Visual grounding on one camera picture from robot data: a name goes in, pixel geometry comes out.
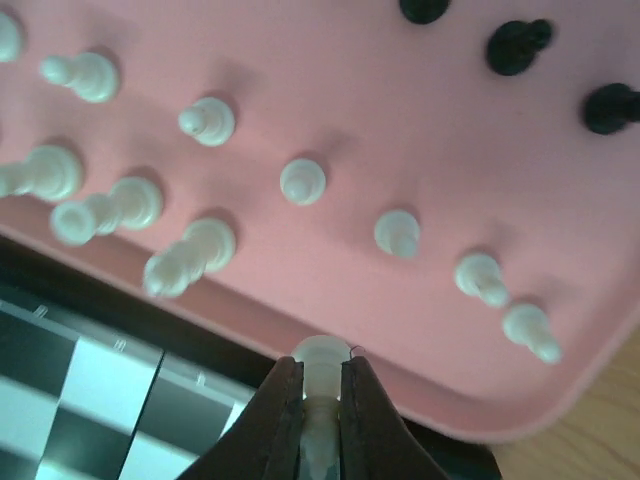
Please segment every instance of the pawn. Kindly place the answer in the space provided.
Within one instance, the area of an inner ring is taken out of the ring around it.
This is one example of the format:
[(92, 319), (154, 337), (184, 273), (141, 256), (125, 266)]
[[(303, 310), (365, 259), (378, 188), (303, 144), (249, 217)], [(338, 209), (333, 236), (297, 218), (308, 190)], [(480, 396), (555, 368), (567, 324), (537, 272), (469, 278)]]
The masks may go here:
[(562, 348), (549, 330), (549, 318), (539, 307), (528, 303), (514, 305), (504, 316), (502, 328), (511, 342), (528, 347), (544, 363), (562, 360)]
[(74, 58), (52, 55), (40, 64), (41, 75), (53, 85), (70, 88), (83, 100), (103, 103), (120, 88), (120, 75), (108, 58), (84, 52)]
[(411, 258), (418, 254), (420, 225), (404, 210), (391, 210), (376, 222), (374, 238), (378, 248), (389, 255)]
[(236, 127), (231, 107), (214, 97), (205, 97), (184, 109), (178, 117), (180, 130), (207, 147), (225, 143)]
[(324, 480), (338, 461), (342, 364), (351, 358), (351, 348), (339, 338), (317, 335), (300, 343), (291, 356), (304, 363), (305, 421), (300, 449), (312, 480)]
[(584, 102), (582, 120), (589, 130), (611, 135), (640, 122), (640, 92), (612, 83), (592, 92)]
[(144, 289), (152, 297), (178, 297), (205, 273), (227, 266), (235, 251), (236, 237), (229, 225), (217, 218), (197, 220), (181, 240), (149, 259)]
[(531, 66), (552, 38), (553, 26), (547, 20), (507, 22), (489, 40), (487, 62), (499, 75), (518, 75)]
[(150, 227), (160, 217), (163, 203), (152, 182), (126, 177), (108, 194), (94, 193), (82, 202), (58, 205), (51, 212), (51, 230), (60, 242), (77, 247), (96, 235), (110, 235), (120, 226), (129, 230)]
[(500, 265), (484, 253), (464, 257), (456, 268), (455, 281), (462, 293), (479, 297), (489, 307), (502, 308), (509, 302)]
[(15, 62), (24, 49), (22, 26), (0, 12), (0, 62)]
[(311, 205), (320, 199), (327, 186), (322, 167), (313, 160), (299, 158), (289, 163), (280, 174), (280, 190), (296, 205)]
[(427, 25), (439, 19), (449, 8), (451, 0), (400, 0), (400, 11), (416, 25)]
[(0, 166), (0, 198), (30, 194), (47, 202), (58, 202), (78, 192), (83, 182), (80, 160), (57, 145), (41, 145), (23, 162)]

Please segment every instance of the black pawn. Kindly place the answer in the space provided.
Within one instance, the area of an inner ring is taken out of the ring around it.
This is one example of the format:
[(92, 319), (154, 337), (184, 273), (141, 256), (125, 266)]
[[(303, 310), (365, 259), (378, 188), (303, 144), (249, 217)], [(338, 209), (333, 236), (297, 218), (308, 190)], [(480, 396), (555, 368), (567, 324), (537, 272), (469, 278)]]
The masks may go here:
[(640, 122), (640, 92), (622, 83), (605, 85), (584, 102), (582, 120), (589, 130), (611, 135)]
[(489, 40), (487, 62), (499, 75), (518, 75), (529, 68), (552, 38), (553, 26), (547, 20), (507, 22)]
[(450, 0), (400, 0), (400, 10), (411, 23), (427, 25), (444, 15), (449, 3)]

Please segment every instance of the wooden table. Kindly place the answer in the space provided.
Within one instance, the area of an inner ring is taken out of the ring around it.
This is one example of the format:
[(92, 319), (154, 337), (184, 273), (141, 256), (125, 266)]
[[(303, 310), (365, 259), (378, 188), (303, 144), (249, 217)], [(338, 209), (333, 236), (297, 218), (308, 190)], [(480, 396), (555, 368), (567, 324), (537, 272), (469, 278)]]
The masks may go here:
[(504, 480), (639, 480), (640, 329), (566, 417), (494, 452)]

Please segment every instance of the pink tray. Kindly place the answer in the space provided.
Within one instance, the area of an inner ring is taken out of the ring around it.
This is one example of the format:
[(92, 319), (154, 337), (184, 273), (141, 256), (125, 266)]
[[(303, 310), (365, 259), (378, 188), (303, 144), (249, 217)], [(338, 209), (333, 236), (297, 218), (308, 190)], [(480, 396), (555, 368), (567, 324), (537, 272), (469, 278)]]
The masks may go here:
[[(131, 172), (163, 182), (152, 228), (61, 246), (49, 205), (0, 201), (1, 232), (143, 296), (149, 256), (203, 213), (232, 218), (240, 245), (176, 301), (184, 318), (273, 357), (326, 332), (366, 349), (402, 413), (474, 441), (556, 420), (637, 325), (640, 127), (603, 137), (578, 109), (611, 82), (640, 86), (640, 3), (453, 0), (416, 26), (396, 0), (16, 1), (29, 45), (0, 66), (2, 153), (71, 140), (88, 176), (78, 198)], [(491, 72), (484, 46), (513, 19), (558, 35), (525, 74)], [(92, 105), (47, 84), (39, 62), (106, 46), (124, 88)], [(238, 115), (224, 146), (183, 135), (179, 112), (208, 91)], [(279, 190), (306, 154), (329, 171), (317, 204)], [(418, 212), (414, 261), (376, 249), (390, 207)], [(460, 256), (497, 252), (516, 297), (540, 299), (564, 361), (509, 343), (502, 311), (453, 282)]]

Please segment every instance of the white chess piece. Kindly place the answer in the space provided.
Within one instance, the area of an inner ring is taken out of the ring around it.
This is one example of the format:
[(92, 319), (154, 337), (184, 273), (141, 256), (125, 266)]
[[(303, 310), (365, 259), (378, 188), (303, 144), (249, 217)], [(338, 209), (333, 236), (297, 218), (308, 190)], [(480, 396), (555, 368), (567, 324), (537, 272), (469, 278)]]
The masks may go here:
[(24, 49), (22, 26), (0, 12), (0, 62), (15, 62)]
[(178, 297), (206, 272), (222, 270), (236, 251), (236, 237), (217, 218), (192, 223), (181, 240), (149, 259), (143, 284), (150, 296)]
[(160, 217), (163, 198), (145, 178), (119, 180), (108, 194), (94, 193), (84, 201), (68, 201), (53, 209), (51, 230), (58, 240), (80, 246), (96, 235), (110, 235), (118, 227), (142, 230)]
[(23, 162), (0, 165), (0, 197), (31, 194), (57, 202), (80, 190), (83, 181), (78, 158), (57, 145), (41, 145)]
[(111, 60), (93, 52), (73, 58), (51, 55), (40, 64), (41, 75), (53, 85), (70, 88), (83, 100), (103, 103), (120, 88), (120, 75)]
[(480, 297), (490, 307), (502, 308), (509, 303), (500, 265), (489, 255), (473, 253), (464, 257), (456, 268), (455, 281), (463, 293)]
[(299, 158), (289, 163), (280, 174), (280, 190), (296, 205), (311, 205), (320, 199), (327, 186), (322, 167), (313, 160)]
[(502, 328), (510, 341), (528, 347), (544, 363), (562, 360), (562, 348), (549, 329), (549, 318), (536, 305), (521, 303), (511, 307)]
[(207, 147), (225, 143), (236, 128), (231, 107), (214, 97), (201, 98), (178, 117), (180, 130)]
[(306, 399), (300, 447), (311, 478), (324, 480), (327, 471), (338, 461), (342, 363), (350, 359), (351, 349), (339, 338), (317, 335), (301, 342), (291, 355), (304, 363)]
[(420, 225), (409, 212), (392, 210), (376, 222), (374, 238), (378, 247), (389, 255), (415, 257), (418, 254)]

